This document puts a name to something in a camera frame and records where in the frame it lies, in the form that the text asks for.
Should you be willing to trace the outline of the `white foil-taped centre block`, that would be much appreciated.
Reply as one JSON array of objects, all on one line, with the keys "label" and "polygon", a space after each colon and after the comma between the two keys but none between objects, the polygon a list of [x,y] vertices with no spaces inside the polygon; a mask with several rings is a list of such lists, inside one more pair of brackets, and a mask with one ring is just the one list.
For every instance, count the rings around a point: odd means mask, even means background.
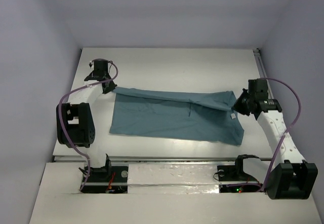
[{"label": "white foil-taped centre block", "polygon": [[128,171],[129,194],[217,194],[217,166],[193,163],[132,164]]}]

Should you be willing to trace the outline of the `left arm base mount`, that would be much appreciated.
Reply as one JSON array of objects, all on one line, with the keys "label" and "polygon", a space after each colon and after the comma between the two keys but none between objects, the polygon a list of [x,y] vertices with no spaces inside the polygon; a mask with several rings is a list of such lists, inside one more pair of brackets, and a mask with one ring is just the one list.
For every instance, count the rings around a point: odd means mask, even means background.
[{"label": "left arm base mount", "polygon": [[129,167],[126,165],[112,166],[108,171],[105,167],[92,168],[81,192],[85,194],[126,194],[128,171]]}]

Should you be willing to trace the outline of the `aluminium right side rail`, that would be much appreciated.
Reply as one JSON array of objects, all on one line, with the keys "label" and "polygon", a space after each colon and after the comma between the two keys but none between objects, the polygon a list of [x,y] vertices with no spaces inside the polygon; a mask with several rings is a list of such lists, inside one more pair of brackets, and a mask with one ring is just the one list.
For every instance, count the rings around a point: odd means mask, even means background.
[{"label": "aluminium right side rail", "polygon": [[260,50],[258,48],[253,49],[253,54],[254,54],[254,58],[255,58],[255,61],[256,61],[256,65],[257,65],[260,77],[261,78],[267,77],[266,71],[265,71],[265,68],[264,68],[264,65],[263,65],[263,61],[262,61],[262,58],[261,58]]}]

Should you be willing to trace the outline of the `aluminium rail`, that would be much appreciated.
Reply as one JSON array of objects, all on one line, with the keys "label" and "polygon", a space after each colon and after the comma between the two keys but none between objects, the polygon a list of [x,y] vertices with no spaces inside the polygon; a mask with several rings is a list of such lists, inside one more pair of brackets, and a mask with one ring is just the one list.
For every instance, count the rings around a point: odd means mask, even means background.
[{"label": "aluminium rail", "polygon": [[[115,162],[211,162],[235,161],[237,157],[136,157],[136,156],[109,156]],[[80,162],[81,156],[52,156],[51,162]]]},{"label": "aluminium rail", "polygon": [[255,58],[255,61],[256,61],[256,65],[257,65],[260,77],[261,78],[267,77],[266,71],[265,71],[265,68],[264,68],[264,65],[263,65],[263,61],[262,61],[262,58],[261,58],[260,50],[258,48],[253,49],[253,54],[254,54],[254,58]]}]

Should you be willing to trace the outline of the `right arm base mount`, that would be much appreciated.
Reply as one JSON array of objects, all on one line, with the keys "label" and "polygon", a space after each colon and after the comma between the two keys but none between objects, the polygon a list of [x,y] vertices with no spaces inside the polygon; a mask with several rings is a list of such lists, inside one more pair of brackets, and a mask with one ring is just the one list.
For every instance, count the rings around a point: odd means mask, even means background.
[{"label": "right arm base mount", "polygon": [[250,174],[237,170],[234,165],[219,165],[213,179],[219,183],[220,193],[255,193],[262,184]]}]

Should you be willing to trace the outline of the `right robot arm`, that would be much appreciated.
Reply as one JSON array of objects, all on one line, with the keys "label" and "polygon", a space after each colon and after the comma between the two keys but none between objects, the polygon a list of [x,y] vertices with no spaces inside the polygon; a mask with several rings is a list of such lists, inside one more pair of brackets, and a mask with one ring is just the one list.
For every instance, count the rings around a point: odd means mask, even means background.
[{"label": "right robot arm", "polygon": [[242,115],[255,117],[273,152],[258,191],[266,193],[273,200],[306,200],[311,194],[318,169],[314,163],[306,161],[290,135],[290,130],[300,117],[301,102],[297,102],[295,119],[286,125],[279,101],[269,97],[267,82],[267,78],[249,80],[248,88],[243,90],[232,107]]}]

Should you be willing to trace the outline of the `teal t-shirt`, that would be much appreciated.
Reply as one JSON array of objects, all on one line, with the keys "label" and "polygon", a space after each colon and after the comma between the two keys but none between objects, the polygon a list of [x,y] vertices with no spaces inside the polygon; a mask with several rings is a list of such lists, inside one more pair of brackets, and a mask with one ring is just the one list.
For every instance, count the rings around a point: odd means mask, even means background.
[{"label": "teal t-shirt", "polygon": [[241,145],[232,91],[185,93],[117,87],[109,132]]}]

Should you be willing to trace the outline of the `aluminium front rail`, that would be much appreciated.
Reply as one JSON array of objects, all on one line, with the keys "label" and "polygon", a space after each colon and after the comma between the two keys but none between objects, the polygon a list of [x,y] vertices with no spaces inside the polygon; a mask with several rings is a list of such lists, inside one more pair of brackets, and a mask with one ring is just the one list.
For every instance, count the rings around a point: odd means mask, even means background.
[{"label": "aluminium front rail", "polygon": [[[136,156],[109,156],[115,162],[211,162],[235,161],[237,157],[136,157]],[[52,156],[51,162],[80,162],[81,156]]]}]

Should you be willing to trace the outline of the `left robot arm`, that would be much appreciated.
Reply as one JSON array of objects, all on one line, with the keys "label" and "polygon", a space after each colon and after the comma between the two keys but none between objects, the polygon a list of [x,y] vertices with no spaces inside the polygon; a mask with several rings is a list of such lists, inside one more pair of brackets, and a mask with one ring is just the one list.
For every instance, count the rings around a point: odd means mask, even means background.
[{"label": "left robot arm", "polygon": [[85,161],[81,169],[85,179],[97,177],[101,181],[111,178],[109,156],[94,144],[96,129],[91,106],[101,96],[112,92],[118,68],[111,60],[102,58],[90,61],[91,72],[81,87],[65,94],[56,107],[57,140],[73,149]]}]

